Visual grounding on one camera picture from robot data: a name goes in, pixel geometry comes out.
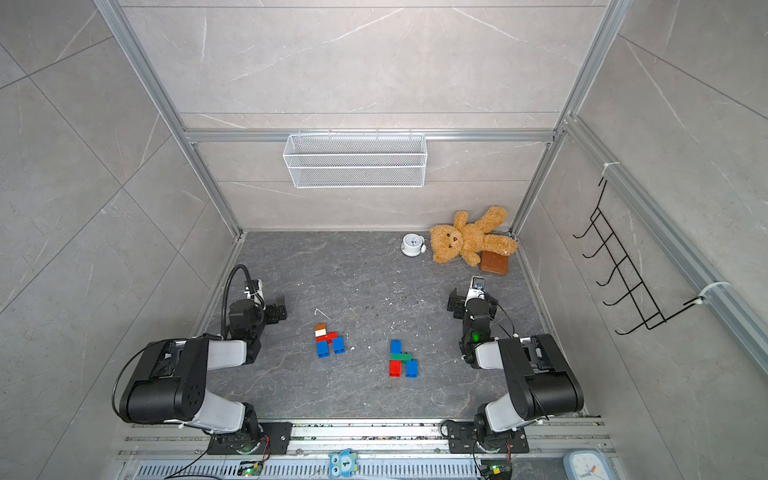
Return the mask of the red long lego brick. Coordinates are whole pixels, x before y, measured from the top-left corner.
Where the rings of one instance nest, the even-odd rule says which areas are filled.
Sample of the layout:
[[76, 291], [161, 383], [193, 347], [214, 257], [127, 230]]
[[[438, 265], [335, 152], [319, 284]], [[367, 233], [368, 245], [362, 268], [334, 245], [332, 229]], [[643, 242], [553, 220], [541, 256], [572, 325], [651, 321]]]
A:
[[332, 343], [334, 339], [338, 337], [338, 334], [336, 332], [327, 333], [326, 335], [317, 336], [316, 342], [329, 342]]

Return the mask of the green lego brick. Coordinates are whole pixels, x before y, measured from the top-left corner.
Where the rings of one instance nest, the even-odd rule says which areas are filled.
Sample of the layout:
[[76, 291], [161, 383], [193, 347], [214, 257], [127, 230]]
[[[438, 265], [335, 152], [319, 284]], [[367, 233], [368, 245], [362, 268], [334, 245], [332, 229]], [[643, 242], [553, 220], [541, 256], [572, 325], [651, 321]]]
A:
[[390, 355], [390, 360], [391, 361], [408, 362], [408, 361], [412, 360], [412, 355], [411, 354], [403, 354], [403, 353], [391, 354]]

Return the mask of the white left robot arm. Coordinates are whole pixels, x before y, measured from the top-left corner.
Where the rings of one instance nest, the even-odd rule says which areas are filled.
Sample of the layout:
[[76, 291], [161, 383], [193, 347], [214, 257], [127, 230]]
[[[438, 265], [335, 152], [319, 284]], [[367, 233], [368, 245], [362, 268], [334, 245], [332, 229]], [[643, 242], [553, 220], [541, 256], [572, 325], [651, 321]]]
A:
[[223, 338], [204, 334], [147, 345], [117, 403], [116, 413], [124, 422], [179, 424], [203, 430], [221, 445], [240, 450], [258, 446], [264, 431], [254, 407], [207, 389], [210, 372], [254, 363], [265, 327], [287, 318], [282, 295], [266, 304], [257, 281], [246, 291], [246, 298], [226, 310], [229, 325]]

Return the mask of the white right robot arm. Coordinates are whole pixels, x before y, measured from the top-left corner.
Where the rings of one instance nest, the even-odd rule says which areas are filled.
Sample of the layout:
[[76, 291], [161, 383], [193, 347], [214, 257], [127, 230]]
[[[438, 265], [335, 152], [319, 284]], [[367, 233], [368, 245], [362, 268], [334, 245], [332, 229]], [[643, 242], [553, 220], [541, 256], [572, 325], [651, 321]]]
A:
[[576, 413], [584, 406], [580, 383], [550, 334], [529, 337], [492, 335], [498, 301], [473, 276], [467, 294], [449, 295], [447, 310], [462, 320], [462, 358], [474, 369], [499, 370], [507, 392], [479, 407], [473, 421], [476, 442], [486, 451], [508, 446], [541, 418]]

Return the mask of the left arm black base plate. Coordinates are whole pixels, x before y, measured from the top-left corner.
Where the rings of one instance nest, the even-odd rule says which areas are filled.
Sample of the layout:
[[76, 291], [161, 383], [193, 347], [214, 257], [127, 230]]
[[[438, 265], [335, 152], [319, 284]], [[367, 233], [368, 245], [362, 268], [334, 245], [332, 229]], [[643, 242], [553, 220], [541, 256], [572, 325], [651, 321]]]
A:
[[261, 422], [252, 431], [248, 426], [227, 434], [213, 434], [207, 448], [209, 455], [283, 455], [288, 450], [293, 424], [291, 422]]

